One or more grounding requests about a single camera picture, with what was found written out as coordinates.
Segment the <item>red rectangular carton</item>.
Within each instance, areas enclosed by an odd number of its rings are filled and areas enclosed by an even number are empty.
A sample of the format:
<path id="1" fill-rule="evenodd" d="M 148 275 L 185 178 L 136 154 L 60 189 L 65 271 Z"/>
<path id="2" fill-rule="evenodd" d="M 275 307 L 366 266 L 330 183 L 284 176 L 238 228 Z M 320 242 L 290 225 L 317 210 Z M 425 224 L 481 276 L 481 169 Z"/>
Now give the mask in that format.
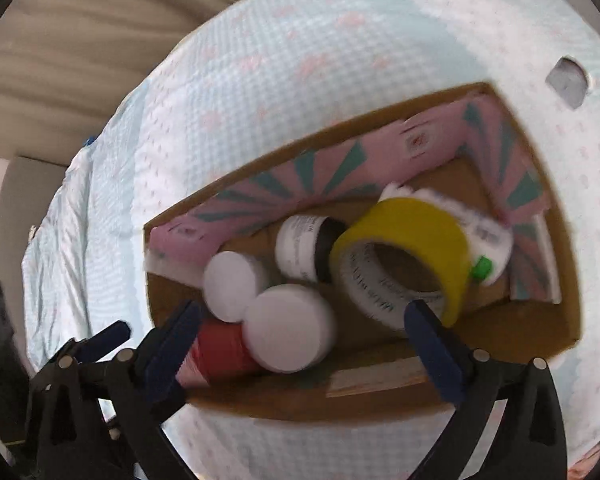
<path id="1" fill-rule="evenodd" d="M 263 367 L 251 356 L 240 324 L 204 321 L 176 374 L 185 389 L 208 387 L 259 373 Z"/>

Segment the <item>white jar black lid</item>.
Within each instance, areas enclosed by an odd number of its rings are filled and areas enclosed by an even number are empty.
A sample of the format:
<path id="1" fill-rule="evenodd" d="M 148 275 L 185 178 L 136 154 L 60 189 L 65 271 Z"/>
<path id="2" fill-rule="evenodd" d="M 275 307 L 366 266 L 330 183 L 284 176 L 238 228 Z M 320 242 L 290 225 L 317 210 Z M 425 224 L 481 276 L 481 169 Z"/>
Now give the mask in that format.
<path id="1" fill-rule="evenodd" d="M 332 284 L 329 255 L 346 231 L 346 224 L 332 217 L 295 214 L 287 218 L 275 242 L 279 271 L 292 280 Z"/>

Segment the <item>green label white jar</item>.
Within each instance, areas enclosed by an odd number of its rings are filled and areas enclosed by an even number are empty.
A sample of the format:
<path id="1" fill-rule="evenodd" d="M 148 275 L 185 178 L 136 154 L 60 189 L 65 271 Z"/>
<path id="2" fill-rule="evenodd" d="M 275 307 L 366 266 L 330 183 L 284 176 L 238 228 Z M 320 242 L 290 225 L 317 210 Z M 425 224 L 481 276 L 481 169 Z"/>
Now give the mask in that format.
<path id="1" fill-rule="evenodd" d="M 241 252 L 214 255 L 202 276 L 204 302 L 225 323 L 241 323 L 250 302 L 270 286 L 263 263 Z"/>

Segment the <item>beige curtain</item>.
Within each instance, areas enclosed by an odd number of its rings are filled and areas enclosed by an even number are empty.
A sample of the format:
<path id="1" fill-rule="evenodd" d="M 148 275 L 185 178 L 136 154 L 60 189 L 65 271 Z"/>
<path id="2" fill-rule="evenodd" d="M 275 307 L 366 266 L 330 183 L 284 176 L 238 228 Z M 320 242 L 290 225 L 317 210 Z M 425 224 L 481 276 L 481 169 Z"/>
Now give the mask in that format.
<path id="1" fill-rule="evenodd" d="M 64 164 L 189 32 L 237 0 L 0 0 L 0 157 Z"/>

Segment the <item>white pill bottle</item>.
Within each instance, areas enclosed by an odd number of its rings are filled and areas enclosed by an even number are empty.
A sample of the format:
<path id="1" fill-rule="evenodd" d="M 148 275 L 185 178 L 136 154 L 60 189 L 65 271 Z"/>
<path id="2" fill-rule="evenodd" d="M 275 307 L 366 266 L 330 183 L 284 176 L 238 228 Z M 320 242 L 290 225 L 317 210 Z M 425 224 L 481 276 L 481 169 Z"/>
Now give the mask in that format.
<path id="1" fill-rule="evenodd" d="M 407 185 L 389 183 L 379 201 L 414 198 L 446 211 L 460 225 L 471 255 L 471 276 L 481 286 L 493 285 L 505 272 L 512 256 L 514 236 L 511 228 L 432 188 L 414 190 Z"/>

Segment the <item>cardboard box pink flaps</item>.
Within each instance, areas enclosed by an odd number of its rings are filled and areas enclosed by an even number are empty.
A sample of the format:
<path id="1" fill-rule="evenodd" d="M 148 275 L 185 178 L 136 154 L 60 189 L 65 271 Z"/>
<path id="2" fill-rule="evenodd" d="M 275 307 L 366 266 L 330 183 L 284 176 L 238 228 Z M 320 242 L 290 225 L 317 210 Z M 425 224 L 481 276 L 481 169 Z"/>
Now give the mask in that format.
<path id="1" fill-rule="evenodd" d="M 193 298 L 180 367 L 198 408 L 288 422 L 441 405 L 416 356 L 429 309 L 469 347 L 524 363 L 581 336 L 562 207 L 490 84 L 419 96 L 314 133 L 151 219 L 152 319 Z"/>

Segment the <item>large white lid jar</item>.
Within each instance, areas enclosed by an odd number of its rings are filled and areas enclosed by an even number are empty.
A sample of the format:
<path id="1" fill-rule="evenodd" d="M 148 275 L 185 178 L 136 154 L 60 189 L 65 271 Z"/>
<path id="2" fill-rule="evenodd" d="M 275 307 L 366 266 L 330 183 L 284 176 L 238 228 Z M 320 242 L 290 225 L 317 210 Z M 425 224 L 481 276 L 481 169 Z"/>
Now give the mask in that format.
<path id="1" fill-rule="evenodd" d="M 336 341 L 329 303 L 297 284 L 273 286 L 254 298 L 242 321 L 246 347 L 262 367 L 292 374 L 321 362 Z"/>

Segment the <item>yellow tape roll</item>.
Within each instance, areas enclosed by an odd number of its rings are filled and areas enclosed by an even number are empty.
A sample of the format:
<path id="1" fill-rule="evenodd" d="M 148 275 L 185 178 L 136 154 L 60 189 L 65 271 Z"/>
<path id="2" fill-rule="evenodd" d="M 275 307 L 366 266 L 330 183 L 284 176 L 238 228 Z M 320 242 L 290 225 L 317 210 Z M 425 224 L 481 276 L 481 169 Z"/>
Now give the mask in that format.
<path id="1" fill-rule="evenodd" d="M 370 207 L 336 240 L 329 265 L 352 304 L 392 330 L 402 330 L 405 308 L 415 299 L 424 300 L 443 326 L 453 326 L 472 268 L 456 220 L 414 198 Z"/>

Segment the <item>blue checkered bed cover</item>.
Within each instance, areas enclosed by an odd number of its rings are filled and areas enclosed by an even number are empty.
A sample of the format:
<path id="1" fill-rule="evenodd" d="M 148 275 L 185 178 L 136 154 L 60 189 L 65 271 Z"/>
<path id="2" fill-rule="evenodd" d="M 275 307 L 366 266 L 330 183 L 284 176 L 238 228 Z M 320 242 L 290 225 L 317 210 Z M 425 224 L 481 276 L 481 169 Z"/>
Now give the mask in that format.
<path id="1" fill-rule="evenodd" d="M 563 56 L 591 90 L 545 82 Z M 27 355 L 117 320 L 151 328 L 143 227 L 268 152 L 378 108 L 488 80 L 562 202 L 580 342 L 550 360 L 575 463 L 600 440 L 600 36 L 564 0 L 242 0 L 182 39 L 79 150 L 22 262 Z"/>

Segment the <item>grey sofa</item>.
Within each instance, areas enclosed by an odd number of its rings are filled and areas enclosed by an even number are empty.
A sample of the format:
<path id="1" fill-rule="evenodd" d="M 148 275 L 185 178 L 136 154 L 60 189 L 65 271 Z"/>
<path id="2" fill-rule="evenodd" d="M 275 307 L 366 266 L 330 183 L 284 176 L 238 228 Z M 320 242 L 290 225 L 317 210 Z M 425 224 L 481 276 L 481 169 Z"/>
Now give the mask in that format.
<path id="1" fill-rule="evenodd" d="M 24 332 L 21 261 L 32 226 L 39 226 L 64 180 L 67 167 L 29 157 L 7 166 L 0 192 L 0 282 L 16 339 Z"/>

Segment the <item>small silver red tin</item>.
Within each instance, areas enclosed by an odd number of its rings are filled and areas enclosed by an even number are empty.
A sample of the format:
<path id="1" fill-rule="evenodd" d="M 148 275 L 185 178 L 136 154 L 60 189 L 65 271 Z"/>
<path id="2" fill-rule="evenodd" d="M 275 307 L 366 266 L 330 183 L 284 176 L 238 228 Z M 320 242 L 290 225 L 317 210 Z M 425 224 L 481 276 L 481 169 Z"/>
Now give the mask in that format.
<path id="1" fill-rule="evenodd" d="M 590 76 L 577 60 L 569 56 L 563 56 L 556 62 L 545 82 L 572 110 L 583 104 L 591 90 Z"/>

